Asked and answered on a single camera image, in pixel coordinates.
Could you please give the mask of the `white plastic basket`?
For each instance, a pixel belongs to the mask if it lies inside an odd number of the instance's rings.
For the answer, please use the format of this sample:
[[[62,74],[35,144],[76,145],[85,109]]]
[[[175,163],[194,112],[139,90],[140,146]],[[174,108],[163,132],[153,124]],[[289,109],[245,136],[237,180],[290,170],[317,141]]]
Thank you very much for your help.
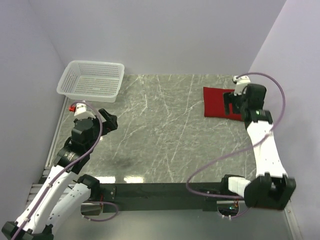
[[[66,66],[56,92],[71,100],[114,103],[124,73],[121,63],[73,60]]]

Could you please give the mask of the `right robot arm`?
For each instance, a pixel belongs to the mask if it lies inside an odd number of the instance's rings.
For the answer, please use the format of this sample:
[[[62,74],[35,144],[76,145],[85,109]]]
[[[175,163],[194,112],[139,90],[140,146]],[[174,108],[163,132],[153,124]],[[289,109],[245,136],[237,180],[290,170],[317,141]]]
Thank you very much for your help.
[[[283,167],[273,133],[273,118],[264,110],[267,89],[260,84],[237,83],[235,90],[224,93],[224,110],[239,113],[253,145],[256,177],[250,181],[241,176],[226,175],[219,187],[222,198],[230,200],[236,194],[248,208],[282,211],[296,189],[294,178]]]

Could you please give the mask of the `red t shirt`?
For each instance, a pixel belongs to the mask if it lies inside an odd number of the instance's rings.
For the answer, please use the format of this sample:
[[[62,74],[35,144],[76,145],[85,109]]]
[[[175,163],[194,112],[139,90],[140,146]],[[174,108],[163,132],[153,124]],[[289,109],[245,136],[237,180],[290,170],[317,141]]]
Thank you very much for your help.
[[[203,87],[204,117],[221,118],[242,122],[242,117],[238,113],[234,113],[232,104],[230,103],[230,113],[225,113],[224,93],[231,93],[233,89],[223,89],[214,87]]]

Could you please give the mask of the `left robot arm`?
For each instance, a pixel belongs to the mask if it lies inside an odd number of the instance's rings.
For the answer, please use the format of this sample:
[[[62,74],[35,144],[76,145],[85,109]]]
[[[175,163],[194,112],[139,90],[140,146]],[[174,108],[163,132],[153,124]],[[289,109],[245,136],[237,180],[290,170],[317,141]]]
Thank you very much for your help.
[[[100,181],[93,176],[80,176],[72,189],[64,192],[89,161],[100,138],[117,128],[117,117],[103,108],[86,118],[76,118],[71,136],[58,152],[44,184],[24,212],[4,224],[4,236],[8,240],[52,240],[82,203],[90,201],[101,210],[105,202]]]

